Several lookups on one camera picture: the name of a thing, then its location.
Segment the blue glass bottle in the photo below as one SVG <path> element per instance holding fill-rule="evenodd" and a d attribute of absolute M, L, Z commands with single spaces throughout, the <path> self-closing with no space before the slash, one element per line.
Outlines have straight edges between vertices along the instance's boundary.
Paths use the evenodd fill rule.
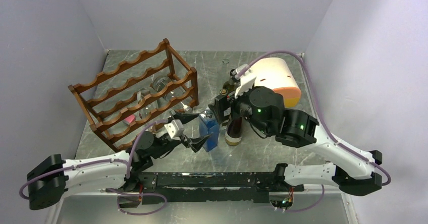
<path fill-rule="evenodd" d="M 220 133 L 220 126 L 213 114 L 213 112 L 206 108 L 198 116 L 199 135 L 208 136 L 209 138 L 204 143 L 203 148 L 206 152 L 210 152 L 218 145 L 218 138 Z"/>

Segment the green wine bottle silver neck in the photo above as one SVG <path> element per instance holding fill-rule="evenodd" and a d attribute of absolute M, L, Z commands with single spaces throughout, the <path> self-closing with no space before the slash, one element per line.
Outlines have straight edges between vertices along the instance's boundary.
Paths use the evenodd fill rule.
<path fill-rule="evenodd" d="M 223 88 L 226 89 L 228 93 L 234 91 L 238 85 L 237 85 L 237 79 L 235 78 L 236 72 L 235 69 L 231 69 L 229 72 L 229 77 L 226 80 L 226 82 L 223 84 Z"/>

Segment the amber bottle gold foil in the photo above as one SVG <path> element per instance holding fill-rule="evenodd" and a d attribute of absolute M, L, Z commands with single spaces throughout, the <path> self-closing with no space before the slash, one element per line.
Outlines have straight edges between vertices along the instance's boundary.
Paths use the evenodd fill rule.
<path fill-rule="evenodd" d="M 229 146 L 237 146 L 242 140 L 242 118 L 231 119 L 229 118 L 226 132 L 225 141 Z"/>

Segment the tall clear glass bottle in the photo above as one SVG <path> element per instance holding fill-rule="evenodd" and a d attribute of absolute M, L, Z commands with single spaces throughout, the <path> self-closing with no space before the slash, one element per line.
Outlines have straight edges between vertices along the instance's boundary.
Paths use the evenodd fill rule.
<path fill-rule="evenodd" d="M 228 80 L 230 76 L 230 60 L 225 58 L 222 59 L 221 66 L 219 68 L 219 76 L 222 81 Z"/>

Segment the clear bottle black cap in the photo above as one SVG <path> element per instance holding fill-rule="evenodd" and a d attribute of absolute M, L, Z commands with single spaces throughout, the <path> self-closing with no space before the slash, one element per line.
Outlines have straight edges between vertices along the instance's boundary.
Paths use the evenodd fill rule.
<path fill-rule="evenodd" d="M 223 88 L 220 90 L 220 95 L 225 96 L 226 98 L 229 98 L 230 91 L 227 88 Z"/>

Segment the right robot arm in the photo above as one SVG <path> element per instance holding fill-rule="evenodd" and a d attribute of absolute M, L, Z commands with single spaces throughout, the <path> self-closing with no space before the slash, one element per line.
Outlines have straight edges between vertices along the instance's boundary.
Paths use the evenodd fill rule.
<path fill-rule="evenodd" d="M 345 143 L 334 142 L 319 121 L 302 110 L 286 108 L 282 95 L 257 86 L 235 97 L 219 94 L 208 105 L 218 123 L 242 118 L 260 131 L 261 138 L 293 148 L 311 151 L 326 160 L 318 165 L 278 164 L 279 173 L 273 186 L 284 191 L 289 186 L 328 185 L 353 196 L 365 196 L 382 188 L 382 176 L 375 171 L 381 163 L 377 150 L 358 150 Z"/>

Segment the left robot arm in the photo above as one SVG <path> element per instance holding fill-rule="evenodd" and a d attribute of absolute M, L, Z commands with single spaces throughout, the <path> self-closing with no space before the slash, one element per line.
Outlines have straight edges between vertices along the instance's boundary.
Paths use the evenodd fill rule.
<path fill-rule="evenodd" d="M 50 155 L 27 174 L 19 196 L 28 200 L 31 210 L 40 210 L 92 190 L 124 188 L 132 192 L 139 187 L 139 173 L 150 168 L 153 160 L 179 145 L 193 152 L 203 147 L 210 135 L 189 138 L 184 134 L 184 125 L 197 117 L 173 111 L 168 118 L 145 126 L 130 148 L 110 155 L 87 159 Z"/>

